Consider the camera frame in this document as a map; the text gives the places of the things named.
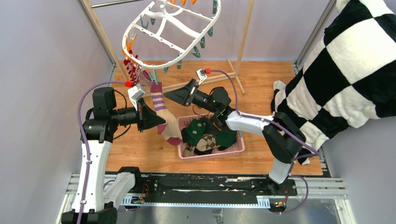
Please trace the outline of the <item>pink plastic basket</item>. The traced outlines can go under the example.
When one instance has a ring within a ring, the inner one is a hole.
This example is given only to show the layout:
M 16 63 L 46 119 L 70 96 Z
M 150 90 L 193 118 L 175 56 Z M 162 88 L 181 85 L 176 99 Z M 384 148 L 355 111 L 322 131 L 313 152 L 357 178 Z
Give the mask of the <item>pink plastic basket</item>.
M 184 161 L 208 160 L 237 156 L 245 151 L 240 132 L 219 131 L 207 116 L 185 116 L 177 119 L 182 142 L 177 146 L 179 158 Z

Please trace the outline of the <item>cream purple striped sock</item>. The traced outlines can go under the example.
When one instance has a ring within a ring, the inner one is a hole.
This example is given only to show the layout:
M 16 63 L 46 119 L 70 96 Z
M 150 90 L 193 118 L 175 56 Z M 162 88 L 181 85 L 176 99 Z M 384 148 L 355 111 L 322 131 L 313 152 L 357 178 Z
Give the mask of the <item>cream purple striped sock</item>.
M 176 117 L 165 105 L 161 82 L 151 81 L 150 95 L 157 115 L 165 120 L 165 124 L 157 126 L 157 133 L 161 134 L 170 145 L 179 145 L 183 140 L 181 131 Z
M 142 86 L 146 86 L 147 88 L 151 88 L 152 85 L 152 79 L 149 75 L 149 73 L 147 73 L 146 70 L 140 70 L 140 84 Z

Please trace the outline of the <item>dark green sock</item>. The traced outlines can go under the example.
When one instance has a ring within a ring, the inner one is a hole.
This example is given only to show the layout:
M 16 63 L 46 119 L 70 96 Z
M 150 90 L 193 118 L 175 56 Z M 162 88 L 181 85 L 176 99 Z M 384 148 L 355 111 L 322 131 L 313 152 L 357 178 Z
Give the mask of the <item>dark green sock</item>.
M 205 124 L 198 120 L 193 119 L 189 125 L 182 129 L 182 138 L 184 143 L 190 146 L 196 146 L 205 133 Z
M 219 128 L 217 126 L 214 126 L 216 129 L 216 143 L 217 145 L 221 146 L 221 147 L 230 147 L 233 144 L 236 143 L 237 141 L 237 132 L 230 130 L 230 129 L 226 129 L 226 128 Z

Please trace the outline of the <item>argyle brown sock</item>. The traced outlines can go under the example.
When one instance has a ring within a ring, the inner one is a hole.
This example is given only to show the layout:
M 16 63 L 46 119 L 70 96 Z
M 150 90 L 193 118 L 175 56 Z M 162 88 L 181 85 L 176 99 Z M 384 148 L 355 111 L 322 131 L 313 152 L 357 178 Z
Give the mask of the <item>argyle brown sock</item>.
M 192 146 L 189 143 L 186 144 L 182 156 L 183 157 L 192 157 L 192 156 L 198 156 L 198 154 L 195 152 L 196 146 Z
M 198 141 L 196 149 L 199 151 L 205 151 L 209 149 L 219 148 L 220 145 L 216 142 L 217 135 L 204 134 Z

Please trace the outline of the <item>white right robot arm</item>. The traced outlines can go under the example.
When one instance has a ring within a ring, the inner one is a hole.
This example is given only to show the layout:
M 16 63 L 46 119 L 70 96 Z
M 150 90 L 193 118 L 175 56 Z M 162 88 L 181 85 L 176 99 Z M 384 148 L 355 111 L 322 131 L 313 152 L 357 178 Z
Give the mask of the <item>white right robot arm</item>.
M 258 116 L 240 112 L 230 106 L 231 99 L 225 88 L 215 87 L 207 94 L 198 89 L 195 79 L 173 93 L 179 97 L 181 105 L 193 104 L 213 113 L 211 121 L 220 129 L 244 131 L 264 137 L 275 158 L 265 188 L 273 195 L 284 191 L 294 159 L 306 140 L 305 135 L 285 113 Z

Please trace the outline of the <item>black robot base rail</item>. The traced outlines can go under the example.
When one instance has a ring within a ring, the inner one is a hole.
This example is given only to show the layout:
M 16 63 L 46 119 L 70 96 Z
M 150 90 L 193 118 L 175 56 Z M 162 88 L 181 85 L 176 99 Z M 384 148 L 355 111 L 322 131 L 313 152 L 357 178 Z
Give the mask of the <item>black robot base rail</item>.
M 271 187 L 264 176 L 142 174 L 121 205 L 132 207 L 274 208 L 297 196 L 292 179 Z

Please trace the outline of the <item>plain black sock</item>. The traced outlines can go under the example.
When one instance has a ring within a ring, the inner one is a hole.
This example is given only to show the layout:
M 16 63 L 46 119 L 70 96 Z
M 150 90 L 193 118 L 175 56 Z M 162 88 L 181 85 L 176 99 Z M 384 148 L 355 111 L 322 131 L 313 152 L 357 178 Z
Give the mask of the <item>plain black sock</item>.
M 199 120 L 205 125 L 204 134 L 216 135 L 220 132 L 220 130 L 213 124 L 213 122 L 209 118 L 201 117 Z

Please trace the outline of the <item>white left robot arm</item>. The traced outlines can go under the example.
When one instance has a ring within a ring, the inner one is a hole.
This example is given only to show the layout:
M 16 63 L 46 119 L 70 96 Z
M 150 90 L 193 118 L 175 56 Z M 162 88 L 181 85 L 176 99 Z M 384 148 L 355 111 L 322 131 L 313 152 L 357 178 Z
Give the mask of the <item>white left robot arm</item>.
M 82 141 L 82 164 L 78 190 L 71 211 L 61 215 L 63 224 L 114 224 L 118 207 L 130 191 L 145 196 L 149 187 L 137 167 L 122 167 L 109 188 L 105 188 L 106 163 L 119 126 L 136 124 L 142 132 L 157 127 L 159 133 L 174 122 L 165 112 L 163 91 L 160 83 L 150 83 L 154 109 L 143 99 L 145 91 L 140 84 L 126 81 L 132 106 L 117 109 L 115 89 L 112 82 L 97 84 L 86 91 L 92 95 L 93 107 L 85 120 L 78 119 Z

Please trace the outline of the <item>black blue sock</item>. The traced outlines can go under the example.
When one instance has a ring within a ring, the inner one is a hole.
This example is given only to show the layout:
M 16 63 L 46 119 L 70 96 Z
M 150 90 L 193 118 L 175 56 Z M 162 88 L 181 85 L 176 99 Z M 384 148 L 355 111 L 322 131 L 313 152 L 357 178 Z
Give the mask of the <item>black blue sock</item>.
M 205 150 L 205 151 L 199 151 L 198 149 L 194 150 L 194 153 L 197 156 L 212 154 L 212 152 L 213 152 L 213 149 L 209 149 L 209 150 Z

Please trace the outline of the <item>white round sock hanger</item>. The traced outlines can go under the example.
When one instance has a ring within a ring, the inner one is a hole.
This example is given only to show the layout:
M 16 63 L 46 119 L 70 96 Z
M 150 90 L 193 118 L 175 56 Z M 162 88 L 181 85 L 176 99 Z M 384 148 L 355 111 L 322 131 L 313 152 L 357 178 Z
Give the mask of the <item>white round sock hanger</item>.
M 122 53 L 149 70 L 201 58 L 222 6 L 220 0 L 154 0 L 126 28 Z

